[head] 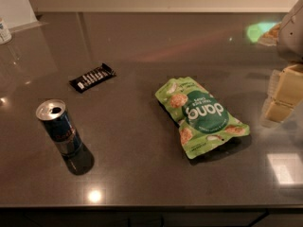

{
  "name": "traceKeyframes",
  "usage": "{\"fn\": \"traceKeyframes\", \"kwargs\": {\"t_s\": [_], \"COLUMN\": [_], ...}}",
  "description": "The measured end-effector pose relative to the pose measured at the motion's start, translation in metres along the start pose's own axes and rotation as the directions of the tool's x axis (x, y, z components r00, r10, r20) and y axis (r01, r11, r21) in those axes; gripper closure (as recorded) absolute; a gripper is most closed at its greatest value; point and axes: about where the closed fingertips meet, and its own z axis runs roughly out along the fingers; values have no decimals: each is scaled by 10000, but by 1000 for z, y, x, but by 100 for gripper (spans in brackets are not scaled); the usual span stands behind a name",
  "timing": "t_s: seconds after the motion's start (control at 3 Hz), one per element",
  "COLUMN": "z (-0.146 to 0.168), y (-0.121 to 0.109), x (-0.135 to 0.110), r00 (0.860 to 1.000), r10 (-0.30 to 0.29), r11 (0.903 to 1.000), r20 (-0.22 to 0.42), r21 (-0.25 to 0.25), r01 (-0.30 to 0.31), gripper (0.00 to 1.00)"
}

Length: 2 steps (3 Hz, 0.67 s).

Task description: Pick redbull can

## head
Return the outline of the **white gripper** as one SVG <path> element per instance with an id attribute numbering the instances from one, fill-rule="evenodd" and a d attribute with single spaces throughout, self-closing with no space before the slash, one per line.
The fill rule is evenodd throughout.
<path id="1" fill-rule="evenodd" d="M 258 44 L 276 46 L 289 64 L 270 76 L 267 98 L 261 111 L 262 124 L 280 124 L 303 100 L 303 0 L 298 0 L 281 23 L 260 23 Z"/>

